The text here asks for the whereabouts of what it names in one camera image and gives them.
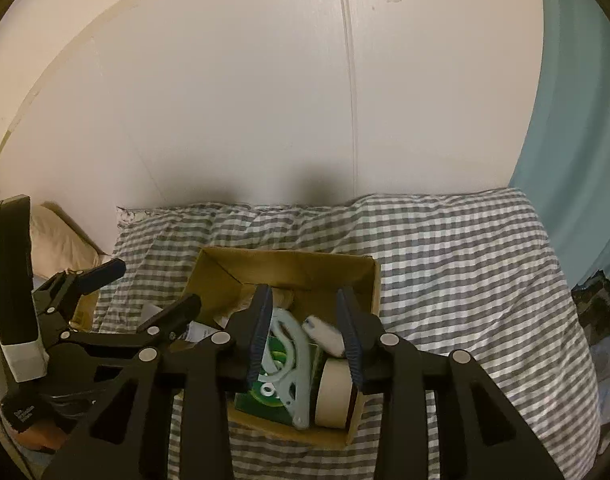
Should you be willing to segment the small brown bedside box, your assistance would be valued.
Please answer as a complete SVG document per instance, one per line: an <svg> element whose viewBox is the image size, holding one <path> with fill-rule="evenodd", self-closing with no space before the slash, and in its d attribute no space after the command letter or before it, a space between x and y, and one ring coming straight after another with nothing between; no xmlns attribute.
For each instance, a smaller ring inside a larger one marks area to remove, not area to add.
<svg viewBox="0 0 610 480"><path fill-rule="evenodd" d="M70 326L74 330L80 330L81 332L90 332L92 330L92 322L94 322L99 294L99 290L95 290L89 295L81 296L78 299L78 304L69 321Z"/></svg>

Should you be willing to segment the white round plastic pouch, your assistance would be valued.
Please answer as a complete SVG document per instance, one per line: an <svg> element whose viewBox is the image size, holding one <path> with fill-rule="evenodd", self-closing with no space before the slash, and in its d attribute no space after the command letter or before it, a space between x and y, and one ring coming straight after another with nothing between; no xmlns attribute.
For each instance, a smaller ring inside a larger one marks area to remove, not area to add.
<svg viewBox="0 0 610 480"><path fill-rule="evenodd" d="M341 359L345 356L345 344L341 332L334 326L310 315L302 323L305 334L311 338L329 356Z"/></svg>

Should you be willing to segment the white headboard panel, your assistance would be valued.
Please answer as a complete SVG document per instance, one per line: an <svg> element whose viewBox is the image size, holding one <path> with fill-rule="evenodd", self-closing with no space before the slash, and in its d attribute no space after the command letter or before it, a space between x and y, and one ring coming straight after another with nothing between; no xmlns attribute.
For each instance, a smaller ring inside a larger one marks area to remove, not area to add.
<svg viewBox="0 0 610 480"><path fill-rule="evenodd" d="M502 188L543 43L544 0L16 0L0 198L110 250L119 206Z"/></svg>

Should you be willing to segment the green 999 medicine box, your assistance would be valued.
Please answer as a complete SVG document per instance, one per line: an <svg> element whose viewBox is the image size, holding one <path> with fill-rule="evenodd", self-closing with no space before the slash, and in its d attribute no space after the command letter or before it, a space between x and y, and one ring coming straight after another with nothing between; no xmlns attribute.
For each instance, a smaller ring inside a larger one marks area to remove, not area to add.
<svg viewBox="0 0 610 480"><path fill-rule="evenodd" d="M235 408L296 430L311 426L311 383L319 347L305 338L308 352L299 356L289 336L270 336L261 371L247 393L235 395Z"/></svg>

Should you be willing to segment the grey white checkered bed sheet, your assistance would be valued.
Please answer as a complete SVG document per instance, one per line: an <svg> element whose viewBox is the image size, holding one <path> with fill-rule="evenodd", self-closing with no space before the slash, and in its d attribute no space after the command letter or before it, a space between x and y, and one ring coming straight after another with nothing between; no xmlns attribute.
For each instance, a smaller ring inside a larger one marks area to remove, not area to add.
<svg viewBox="0 0 610 480"><path fill-rule="evenodd" d="M101 290L97 332L131 332L147 304L173 302L205 246L369 256L381 268L386 330L432 353L468 350L565 478L590 471L596 372L559 260L522 192L122 209L118 225L114 255L126 273Z"/></svg>

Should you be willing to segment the brown cardboard box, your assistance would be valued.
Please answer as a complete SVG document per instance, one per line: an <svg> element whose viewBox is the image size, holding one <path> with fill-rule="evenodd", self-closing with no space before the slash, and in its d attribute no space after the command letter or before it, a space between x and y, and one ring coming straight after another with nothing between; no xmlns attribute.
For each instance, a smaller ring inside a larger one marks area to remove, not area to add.
<svg viewBox="0 0 610 480"><path fill-rule="evenodd" d="M307 316L314 315L337 328L337 292L344 287L353 289L361 311L372 314L380 311L380 268L375 259L368 256L204 247L185 289L189 294L198 295L202 301L198 317L200 324L225 327L232 314L250 306L259 285L269 286L273 293L273 308L288 310L301 327ZM228 403L229 418L282 440L330 450L346 448L355 437L365 398L354 387L354 406L344 430L315 425L319 378L326 360L336 359L320 347L319 351L311 383L311 426L308 429L296 430L242 413L235 408L235 396Z"/></svg>

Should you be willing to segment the beige masking tape roll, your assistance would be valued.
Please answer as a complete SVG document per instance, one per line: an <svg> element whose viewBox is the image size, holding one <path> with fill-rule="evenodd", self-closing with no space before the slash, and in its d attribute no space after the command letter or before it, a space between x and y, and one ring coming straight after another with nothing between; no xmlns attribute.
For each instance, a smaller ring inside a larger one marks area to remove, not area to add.
<svg viewBox="0 0 610 480"><path fill-rule="evenodd" d="M327 359L316 390L315 425L344 430L351 418L354 401L354 384L348 362Z"/></svg>

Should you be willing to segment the beige pillow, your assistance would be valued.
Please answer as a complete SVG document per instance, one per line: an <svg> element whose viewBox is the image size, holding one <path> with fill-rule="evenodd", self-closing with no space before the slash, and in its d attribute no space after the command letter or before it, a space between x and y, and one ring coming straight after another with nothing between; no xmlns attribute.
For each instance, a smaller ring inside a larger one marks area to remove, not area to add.
<svg viewBox="0 0 610 480"><path fill-rule="evenodd" d="M33 205L30 214L31 260L38 278L51 278L61 271L85 271L108 262L83 240L58 214Z"/></svg>

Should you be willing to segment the grey-green folding clothes hanger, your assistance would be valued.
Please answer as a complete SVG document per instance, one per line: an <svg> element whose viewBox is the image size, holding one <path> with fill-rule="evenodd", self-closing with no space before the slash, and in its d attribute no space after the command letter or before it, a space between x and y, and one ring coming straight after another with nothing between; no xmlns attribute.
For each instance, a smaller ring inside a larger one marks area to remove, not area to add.
<svg viewBox="0 0 610 480"><path fill-rule="evenodd" d="M270 341L282 346L284 361L277 361ZM297 430L309 428L311 417L311 346L303 328L288 310L274 308L259 373L262 399L277 399Z"/></svg>

